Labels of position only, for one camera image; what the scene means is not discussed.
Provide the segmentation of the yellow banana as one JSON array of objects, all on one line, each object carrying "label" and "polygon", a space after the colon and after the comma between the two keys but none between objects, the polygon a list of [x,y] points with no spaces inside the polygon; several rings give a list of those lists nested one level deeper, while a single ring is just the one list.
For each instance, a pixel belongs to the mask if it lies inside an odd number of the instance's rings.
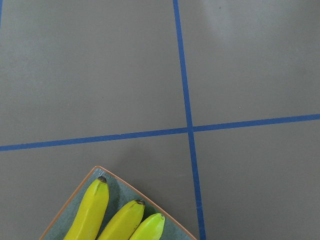
[{"label": "yellow banana", "polygon": [[163,234],[165,217],[155,213],[147,217],[135,230],[130,240],[159,240]]},{"label": "yellow banana", "polygon": [[111,218],[97,239],[128,240],[141,223],[144,211],[144,200],[129,201]]},{"label": "yellow banana", "polygon": [[94,240],[109,203],[110,191],[104,176],[95,179],[85,191],[65,240]]}]

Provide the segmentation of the grey square plate orange rim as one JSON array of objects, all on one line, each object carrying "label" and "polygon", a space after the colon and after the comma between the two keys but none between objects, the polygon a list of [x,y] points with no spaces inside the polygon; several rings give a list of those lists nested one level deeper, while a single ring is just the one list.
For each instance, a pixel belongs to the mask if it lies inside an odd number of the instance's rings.
[{"label": "grey square plate orange rim", "polygon": [[124,204],[131,200],[144,200],[144,219],[155,213],[161,213],[165,217],[164,229],[161,236],[162,240],[196,239],[196,237],[194,237],[184,226],[182,226],[163,208],[158,206],[154,201],[145,196],[139,190],[135,189],[132,185],[125,182],[123,179],[103,168],[102,166],[95,166],[90,170],[87,176],[82,180],[79,186],[74,190],[72,195],[60,209],[58,214],[54,217],[52,222],[41,235],[41,240],[62,240],[65,237],[76,216],[85,191],[89,185],[100,176],[106,178],[106,182],[109,186],[109,203],[104,215],[104,219],[101,223],[100,232],[107,225],[112,216]]}]

